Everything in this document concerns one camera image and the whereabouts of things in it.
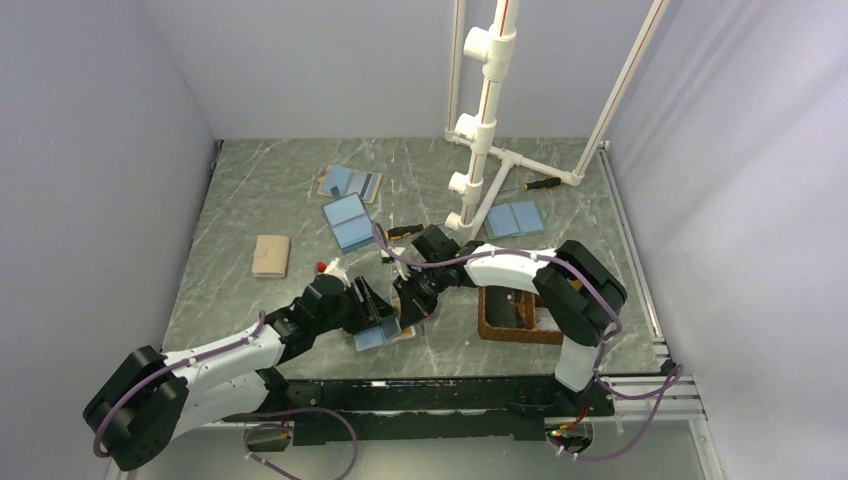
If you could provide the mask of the black yellow screwdriver near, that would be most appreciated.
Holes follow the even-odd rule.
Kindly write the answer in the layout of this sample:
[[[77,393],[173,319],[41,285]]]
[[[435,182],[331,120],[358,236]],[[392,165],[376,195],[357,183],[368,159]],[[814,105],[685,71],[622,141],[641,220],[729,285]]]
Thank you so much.
[[[385,238],[390,241],[400,240],[420,233],[424,228],[425,226],[423,224],[392,227],[385,231]]]

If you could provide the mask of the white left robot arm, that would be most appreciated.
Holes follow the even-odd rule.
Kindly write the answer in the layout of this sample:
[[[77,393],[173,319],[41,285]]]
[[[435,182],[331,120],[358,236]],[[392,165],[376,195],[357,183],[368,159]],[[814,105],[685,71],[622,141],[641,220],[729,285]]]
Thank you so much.
[[[240,333],[181,351],[137,348],[83,410],[93,452],[134,470],[205,423],[242,413],[275,419],[288,402],[276,366],[308,351],[324,333],[396,327],[399,317],[398,305],[363,277],[346,283],[320,274],[290,304],[261,312]]]

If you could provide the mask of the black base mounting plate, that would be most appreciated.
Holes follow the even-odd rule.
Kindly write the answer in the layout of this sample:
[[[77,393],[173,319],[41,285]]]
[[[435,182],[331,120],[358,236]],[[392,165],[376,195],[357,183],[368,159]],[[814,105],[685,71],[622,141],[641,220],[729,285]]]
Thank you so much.
[[[292,380],[256,414],[230,423],[287,419],[297,446],[357,437],[419,440],[510,437],[541,441],[556,420],[611,417],[612,400],[600,387],[572,393],[553,375],[380,380]]]

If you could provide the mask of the aluminium extrusion rail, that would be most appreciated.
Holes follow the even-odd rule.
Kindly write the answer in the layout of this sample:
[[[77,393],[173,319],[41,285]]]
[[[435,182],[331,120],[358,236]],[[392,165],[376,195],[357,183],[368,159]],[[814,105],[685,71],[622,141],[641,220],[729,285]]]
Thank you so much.
[[[605,378],[600,384],[612,400],[611,417],[565,422],[556,420],[545,428],[546,440],[555,452],[582,461],[607,461],[631,451],[655,420],[691,419],[701,414],[699,394],[691,378],[677,375]],[[236,428],[243,432],[249,458],[262,452],[282,452],[293,442],[293,425],[287,419],[260,422],[228,422],[227,418],[205,423],[204,428]],[[347,440],[358,448],[364,441]]]

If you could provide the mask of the brown woven basket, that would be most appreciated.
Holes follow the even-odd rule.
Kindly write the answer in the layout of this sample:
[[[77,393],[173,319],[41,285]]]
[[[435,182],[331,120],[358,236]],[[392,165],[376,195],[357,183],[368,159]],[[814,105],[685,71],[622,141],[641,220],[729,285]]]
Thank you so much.
[[[477,331],[500,342],[559,345],[564,339],[541,297],[505,287],[479,288]]]

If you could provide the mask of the tan card holder with cards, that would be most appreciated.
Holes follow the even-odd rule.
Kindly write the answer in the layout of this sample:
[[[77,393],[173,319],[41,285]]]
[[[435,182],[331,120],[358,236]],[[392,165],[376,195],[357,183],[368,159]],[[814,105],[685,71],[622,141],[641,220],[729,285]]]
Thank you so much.
[[[327,167],[318,176],[317,194],[332,197],[334,190],[337,190],[341,196],[355,193],[365,204],[372,204],[376,200],[382,179],[382,173],[333,165]]]

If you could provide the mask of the grey leather card holder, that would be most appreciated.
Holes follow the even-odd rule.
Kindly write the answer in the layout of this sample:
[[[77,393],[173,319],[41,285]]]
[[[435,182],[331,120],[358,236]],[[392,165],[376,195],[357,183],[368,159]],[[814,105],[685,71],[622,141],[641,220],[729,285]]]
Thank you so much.
[[[371,328],[365,328],[364,330],[353,334],[349,340],[352,342],[355,349],[358,352],[364,352],[377,347],[394,344],[390,343],[390,339],[403,329],[400,326],[399,314],[397,312],[396,315],[396,320],[384,322]],[[424,330],[420,325],[418,326],[421,328],[421,335],[418,337],[422,337],[424,335]]]

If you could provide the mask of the gold credit card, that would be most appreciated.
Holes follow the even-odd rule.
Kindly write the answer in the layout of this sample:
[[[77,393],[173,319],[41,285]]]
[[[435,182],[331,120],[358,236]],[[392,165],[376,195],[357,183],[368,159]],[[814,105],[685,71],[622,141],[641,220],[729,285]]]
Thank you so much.
[[[392,304],[395,307],[395,310],[398,314],[400,314],[400,300],[394,299],[392,300]],[[400,341],[410,340],[416,338],[421,335],[421,328],[418,325],[409,326],[400,330],[397,334],[395,334],[391,339],[390,343],[397,343]]]

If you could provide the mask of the right side aluminium rail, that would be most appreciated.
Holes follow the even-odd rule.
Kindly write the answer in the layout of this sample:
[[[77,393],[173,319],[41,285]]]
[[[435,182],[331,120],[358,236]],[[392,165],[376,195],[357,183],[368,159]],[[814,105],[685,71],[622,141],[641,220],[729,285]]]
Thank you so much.
[[[671,362],[671,355],[660,325],[653,296],[645,276],[635,239],[632,234],[630,222],[618,190],[618,186],[611,168],[609,152],[606,147],[597,149],[596,158],[601,166],[603,177],[607,183],[608,191],[615,209],[615,216],[621,238],[625,244],[626,255],[630,265],[631,276],[637,288],[637,297],[641,306],[643,316],[649,325],[651,333],[651,344],[659,367]]]

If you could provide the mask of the beige closed card holder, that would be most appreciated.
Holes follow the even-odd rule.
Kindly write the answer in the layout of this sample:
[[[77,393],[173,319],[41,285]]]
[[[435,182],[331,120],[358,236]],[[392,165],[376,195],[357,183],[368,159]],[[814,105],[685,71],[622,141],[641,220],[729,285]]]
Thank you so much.
[[[285,277],[291,239],[282,235],[258,235],[251,272],[256,277]]]

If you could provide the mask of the white PVC pipe frame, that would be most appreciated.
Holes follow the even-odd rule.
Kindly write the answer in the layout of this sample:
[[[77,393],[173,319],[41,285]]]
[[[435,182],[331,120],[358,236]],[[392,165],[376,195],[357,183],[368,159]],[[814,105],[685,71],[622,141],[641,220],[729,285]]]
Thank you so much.
[[[444,225],[457,232],[463,240],[475,238],[506,177],[515,167],[553,177],[568,186],[580,185],[596,151],[602,147],[603,135],[614,119],[669,6],[668,1],[654,1],[651,4],[577,165],[565,171],[493,146],[503,82],[508,76],[514,54],[520,3],[513,0],[497,2],[492,24],[486,29],[470,29],[465,39],[461,40],[466,3],[457,1],[454,6],[450,89],[444,138],[452,144],[467,147],[470,158],[467,171],[455,172],[449,180],[448,190],[458,194],[462,204],[459,211],[447,216]],[[479,62],[483,75],[478,112],[475,114],[460,114],[457,110],[461,64],[465,57]]]

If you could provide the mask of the black orange screwdriver far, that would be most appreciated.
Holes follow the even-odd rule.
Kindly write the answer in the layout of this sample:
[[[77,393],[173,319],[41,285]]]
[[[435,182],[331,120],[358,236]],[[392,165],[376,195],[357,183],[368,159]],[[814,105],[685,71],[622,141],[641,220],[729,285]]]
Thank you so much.
[[[560,186],[562,184],[563,184],[563,181],[559,177],[547,177],[547,178],[544,178],[544,179],[527,182],[520,187],[512,187],[512,188],[502,189],[501,193],[510,192],[510,191],[518,191],[518,190],[532,191],[532,190],[550,189],[550,188]]]

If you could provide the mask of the blue card holder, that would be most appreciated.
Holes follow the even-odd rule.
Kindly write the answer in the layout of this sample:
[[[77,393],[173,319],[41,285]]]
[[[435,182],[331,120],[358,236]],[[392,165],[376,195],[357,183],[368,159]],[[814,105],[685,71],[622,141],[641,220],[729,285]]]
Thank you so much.
[[[323,214],[342,253],[375,242],[373,221],[357,193],[334,199],[322,207]]]
[[[534,201],[493,206],[484,221],[489,239],[519,237],[543,232],[546,213]]]

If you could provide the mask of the blue card holder on green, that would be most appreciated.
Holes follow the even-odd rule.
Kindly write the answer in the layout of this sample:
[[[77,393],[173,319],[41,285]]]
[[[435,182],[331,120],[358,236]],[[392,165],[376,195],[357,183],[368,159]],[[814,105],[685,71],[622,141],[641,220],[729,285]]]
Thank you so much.
[[[484,221],[489,239],[519,237],[543,232],[546,213],[534,201],[493,206]]]

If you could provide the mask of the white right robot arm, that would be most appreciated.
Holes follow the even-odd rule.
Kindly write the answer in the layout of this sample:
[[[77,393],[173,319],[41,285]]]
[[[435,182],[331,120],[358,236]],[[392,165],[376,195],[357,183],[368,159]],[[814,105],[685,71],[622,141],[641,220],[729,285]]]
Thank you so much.
[[[430,225],[413,240],[422,261],[396,255],[408,268],[393,283],[403,327],[428,318],[450,287],[501,287],[542,299],[563,335],[551,388],[557,411],[574,415],[590,399],[589,386],[601,346],[622,328],[619,314],[628,299],[623,284],[580,242],[557,248],[521,250],[482,241],[463,245]]]

